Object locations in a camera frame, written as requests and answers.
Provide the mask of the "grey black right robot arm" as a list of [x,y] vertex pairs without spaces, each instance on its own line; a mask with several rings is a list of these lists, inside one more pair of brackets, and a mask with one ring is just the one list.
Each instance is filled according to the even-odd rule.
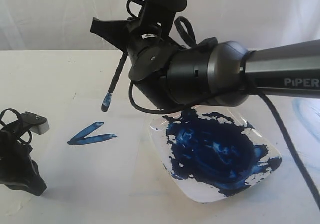
[[177,20],[92,21],[91,32],[123,51],[132,63],[129,78],[158,109],[195,103],[238,106],[249,95],[318,98],[320,43],[317,40],[250,51],[234,41],[208,38],[190,48],[170,38]]

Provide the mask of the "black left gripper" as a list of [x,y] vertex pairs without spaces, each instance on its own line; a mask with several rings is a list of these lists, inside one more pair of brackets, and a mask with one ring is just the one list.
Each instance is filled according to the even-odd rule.
[[27,134],[26,141],[9,130],[0,130],[0,183],[12,190],[41,196],[47,185],[30,156],[33,136],[30,131]]

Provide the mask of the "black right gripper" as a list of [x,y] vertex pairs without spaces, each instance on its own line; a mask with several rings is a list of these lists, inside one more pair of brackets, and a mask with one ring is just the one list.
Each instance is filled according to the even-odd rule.
[[182,50],[182,46],[170,37],[174,20],[173,16],[134,16],[127,20],[113,21],[102,21],[94,17],[90,32],[121,50],[124,61],[130,58],[135,63],[142,53],[156,46]]

